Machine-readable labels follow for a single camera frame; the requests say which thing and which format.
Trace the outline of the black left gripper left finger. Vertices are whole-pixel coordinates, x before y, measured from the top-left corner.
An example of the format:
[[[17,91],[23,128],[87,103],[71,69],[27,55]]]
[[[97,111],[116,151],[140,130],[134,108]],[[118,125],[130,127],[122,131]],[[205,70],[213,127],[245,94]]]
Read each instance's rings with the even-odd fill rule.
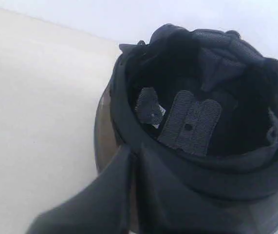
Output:
[[[110,164],[84,190],[40,214],[29,234],[127,234],[130,231],[132,157],[119,147]]]

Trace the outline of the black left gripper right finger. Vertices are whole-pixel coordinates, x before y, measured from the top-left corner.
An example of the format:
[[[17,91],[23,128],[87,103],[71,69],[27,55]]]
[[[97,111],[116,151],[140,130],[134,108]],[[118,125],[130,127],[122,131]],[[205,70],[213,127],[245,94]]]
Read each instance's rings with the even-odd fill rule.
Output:
[[[183,184],[151,149],[137,163],[137,204],[142,234],[273,234],[278,191],[256,199],[209,196]]]

